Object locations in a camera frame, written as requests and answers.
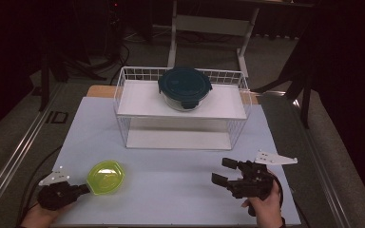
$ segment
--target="white table surface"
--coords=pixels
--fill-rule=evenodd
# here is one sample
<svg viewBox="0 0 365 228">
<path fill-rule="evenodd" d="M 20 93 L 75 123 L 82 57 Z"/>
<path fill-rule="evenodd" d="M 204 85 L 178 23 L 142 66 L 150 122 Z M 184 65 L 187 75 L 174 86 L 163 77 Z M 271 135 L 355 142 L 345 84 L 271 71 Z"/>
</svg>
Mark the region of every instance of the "white table surface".
<svg viewBox="0 0 365 228">
<path fill-rule="evenodd" d="M 112 99 L 85 97 L 53 170 L 63 166 L 70 175 L 70 184 L 84 184 L 95 164 L 115 160 L 123 167 L 125 179 L 113 194 L 81 196 L 54 225 L 255 225 L 256 218 L 240 207 L 244 199 L 235 199 L 231 192 L 213 184 L 211 174 L 229 180 L 239 178 L 240 171 L 221 166 L 221 159 L 253 161 L 260 149 L 276 152 L 258 104 L 252 106 L 246 126 L 231 151 L 129 149 L 122 141 Z M 282 215 L 286 224 L 300 224 L 282 167 L 268 168 L 283 186 Z"/>
</svg>

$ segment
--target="dark background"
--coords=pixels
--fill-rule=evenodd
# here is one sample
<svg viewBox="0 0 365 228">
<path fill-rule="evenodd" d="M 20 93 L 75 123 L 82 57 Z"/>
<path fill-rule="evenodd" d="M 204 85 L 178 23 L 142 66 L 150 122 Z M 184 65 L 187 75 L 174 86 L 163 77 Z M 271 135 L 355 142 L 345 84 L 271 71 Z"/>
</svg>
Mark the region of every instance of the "dark background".
<svg viewBox="0 0 365 228">
<path fill-rule="evenodd" d="M 0 120 L 33 90 L 29 75 L 40 68 L 41 55 L 40 33 L 35 28 L 45 19 L 38 17 L 36 12 L 54 15 L 52 18 L 58 19 L 55 25 L 67 21 L 62 27 L 53 27 L 57 33 L 51 31 L 50 34 L 73 58 L 84 60 L 88 52 L 97 53 L 104 48 L 103 31 L 108 22 L 105 5 L 89 7 L 93 1 L 79 1 L 76 5 L 61 1 L 62 7 L 49 11 L 49 6 L 42 7 L 36 2 L 0 2 Z M 151 39 L 151 24 L 170 24 L 171 1 L 127 2 L 123 5 L 125 2 L 119 1 L 123 7 L 119 19 L 148 41 Z M 72 9 L 82 11 L 86 17 L 75 21 Z M 202 6 L 199 14 L 246 17 L 248 10 L 237 10 L 233 5 L 227 6 L 225 11 L 211 9 Z M 182 4 L 181 10 L 196 11 L 188 3 Z M 317 17 L 311 20 L 311 15 L 310 11 L 266 9 L 260 12 L 254 34 L 267 34 L 270 39 L 284 36 L 294 39 L 304 32 L 281 77 L 299 68 L 313 74 L 313 89 L 319 93 L 365 184 L 365 1 L 325 0 L 321 2 Z M 97 36 L 87 37 L 87 33 Z"/>
</svg>

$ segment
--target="human arm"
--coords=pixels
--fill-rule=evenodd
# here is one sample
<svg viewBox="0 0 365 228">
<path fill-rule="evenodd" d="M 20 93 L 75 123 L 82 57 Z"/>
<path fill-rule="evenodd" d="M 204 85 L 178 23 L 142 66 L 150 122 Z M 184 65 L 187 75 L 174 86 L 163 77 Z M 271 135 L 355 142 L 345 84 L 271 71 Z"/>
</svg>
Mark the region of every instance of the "human arm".
<svg viewBox="0 0 365 228">
<path fill-rule="evenodd" d="M 26 228 L 49 228 L 49 226 L 70 207 L 71 205 L 67 205 L 57 211 L 50 211 L 42 208 L 41 205 L 37 203 L 28 210 L 20 226 Z"/>
<path fill-rule="evenodd" d="M 248 198 L 241 207 L 254 207 L 259 228 L 279 228 L 284 227 L 284 221 L 280 213 L 280 192 L 277 182 L 274 180 L 271 193 L 267 199 Z"/>
</svg>

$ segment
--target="yellow-green bowl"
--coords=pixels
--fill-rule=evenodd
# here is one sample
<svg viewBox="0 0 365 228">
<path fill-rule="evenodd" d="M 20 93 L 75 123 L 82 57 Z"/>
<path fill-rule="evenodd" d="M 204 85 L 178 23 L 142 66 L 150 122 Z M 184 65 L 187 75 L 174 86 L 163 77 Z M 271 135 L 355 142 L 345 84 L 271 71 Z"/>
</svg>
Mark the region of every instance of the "yellow-green bowl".
<svg viewBox="0 0 365 228">
<path fill-rule="evenodd" d="M 123 182 L 124 170 L 116 161 L 102 161 L 88 173 L 87 184 L 94 195 L 114 192 Z"/>
</svg>

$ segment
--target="white wire rack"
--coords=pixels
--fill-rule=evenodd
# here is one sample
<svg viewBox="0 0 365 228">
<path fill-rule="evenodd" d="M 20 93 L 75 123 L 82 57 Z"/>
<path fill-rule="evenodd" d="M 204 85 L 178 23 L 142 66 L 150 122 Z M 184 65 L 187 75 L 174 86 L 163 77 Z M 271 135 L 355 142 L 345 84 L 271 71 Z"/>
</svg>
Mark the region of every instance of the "white wire rack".
<svg viewBox="0 0 365 228">
<path fill-rule="evenodd" d="M 125 66 L 120 72 L 117 87 L 114 95 L 114 111 L 117 116 L 117 122 L 120 127 L 120 131 L 124 140 L 125 145 L 127 145 L 128 134 L 131 127 L 131 120 L 134 118 L 140 118 L 139 115 L 136 117 L 126 117 L 119 114 L 120 104 L 123 99 L 123 94 L 125 93 L 125 83 L 127 81 L 158 81 L 169 69 L 170 67 L 136 67 L 136 66 Z M 209 77 L 212 85 L 233 85 L 237 86 L 240 93 L 240 103 L 242 104 L 243 111 L 245 112 L 245 120 L 234 120 L 228 119 L 226 122 L 226 132 L 229 138 L 229 148 L 233 149 L 240 133 L 250 116 L 251 112 L 251 95 L 248 88 L 246 78 L 240 71 L 232 70 L 218 70 L 218 69 L 200 69 L 198 71 L 202 72 L 204 75 Z"/>
</svg>

